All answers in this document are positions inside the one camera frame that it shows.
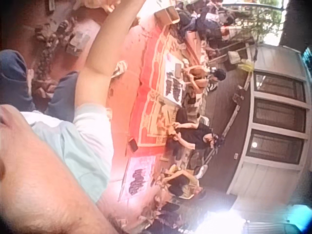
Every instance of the bright light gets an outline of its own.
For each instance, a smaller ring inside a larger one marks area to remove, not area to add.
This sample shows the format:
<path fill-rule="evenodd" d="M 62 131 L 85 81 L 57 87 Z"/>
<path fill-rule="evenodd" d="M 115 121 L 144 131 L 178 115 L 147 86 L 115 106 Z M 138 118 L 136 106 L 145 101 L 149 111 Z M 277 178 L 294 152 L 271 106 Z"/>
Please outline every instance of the bright light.
<path fill-rule="evenodd" d="M 195 234 L 241 234 L 246 220 L 233 211 L 209 216 L 196 230 Z"/>
<path fill-rule="evenodd" d="M 253 148 L 257 148 L 257 147 L 258 147 L 258 143 L 257 143 L 257 142 L 253 142 L 253 143 L 252 143 L 252 147 L 253 147 Z"/>

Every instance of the t-shirt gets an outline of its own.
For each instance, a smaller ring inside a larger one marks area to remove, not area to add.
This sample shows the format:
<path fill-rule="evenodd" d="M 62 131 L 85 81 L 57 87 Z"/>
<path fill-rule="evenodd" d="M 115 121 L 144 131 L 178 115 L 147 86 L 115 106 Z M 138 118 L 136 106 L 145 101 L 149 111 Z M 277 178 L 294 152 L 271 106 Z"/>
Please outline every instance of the t-shirt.
<path fill-rule="evenodd" d="M 76 109 L 73 123 L 39 112 L 22 112 L 22 115 L 35 134 L 59 156 L 86 194 L 97 202 L 108 185 L 114 154 L 106 108 L 84 104 Z"/>
<path fill-rule="evenodd" d="M 204 142 L 205 135 L 212 133 L 211 129 L 205 124 L 199 123 L 197 129 L 181 129 L 181 137 L 191 144 L 195 144 L 195 149 L 205 149 L 209 144 Z"/>

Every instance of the knee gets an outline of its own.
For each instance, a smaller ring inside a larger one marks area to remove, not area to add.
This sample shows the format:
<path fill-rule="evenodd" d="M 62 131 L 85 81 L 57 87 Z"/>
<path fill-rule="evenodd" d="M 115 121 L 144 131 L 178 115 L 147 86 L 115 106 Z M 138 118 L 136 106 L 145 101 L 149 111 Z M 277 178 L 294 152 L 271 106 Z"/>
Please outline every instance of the knee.
<path fill-rule="evenodd" d="M 22 69 L 23 72 L 26 72 L 27 69 L 24 58 L 15 50 L 0 51 L 0 64 L 3 74 L 9 74 L 13 69 Z"/>

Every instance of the poster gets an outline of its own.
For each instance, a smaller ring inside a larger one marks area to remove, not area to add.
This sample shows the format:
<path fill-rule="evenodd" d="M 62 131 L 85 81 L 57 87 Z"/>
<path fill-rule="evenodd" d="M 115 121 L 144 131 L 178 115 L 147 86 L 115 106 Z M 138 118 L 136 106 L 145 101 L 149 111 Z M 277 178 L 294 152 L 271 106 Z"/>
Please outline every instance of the poster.
<path fill-rule="evenodd" d="M 181 64 L 183 68 L 183 63 L 178 60 L 175 56 L 169 52 L 164 54 L 165 61 L 165 82 L 163 96 L 175 104 L 181 106 L 182 104 L 182 94 L 184 87 L 184 82 L 175 78 L 176 64 Z"/>
<path fill-rule="evenodd" d="M 151 183 L 156 156 L 131 157 L 122 182 L 119 201 L 143 194 Z"/>

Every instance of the window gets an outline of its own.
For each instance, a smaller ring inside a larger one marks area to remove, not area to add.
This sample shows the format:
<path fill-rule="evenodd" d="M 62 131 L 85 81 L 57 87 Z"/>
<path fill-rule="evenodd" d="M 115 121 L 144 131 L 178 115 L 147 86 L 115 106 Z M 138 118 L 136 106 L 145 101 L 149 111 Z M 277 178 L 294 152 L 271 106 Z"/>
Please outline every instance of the window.
<path fill-rule="evenodd" d="M 305 102 L 303 82 L 266 73 L 255 73 L 256 91 Z"/>
<path fill-rule="evenodd" d="M 253 121 L 304 133 L 306 110 L 274 101 L 255 99 Z"/>
<path fill-rule="evenodd" d="M 295 137 L 252 130 L 247 156 L 299 164 L 303 144 Z"/>

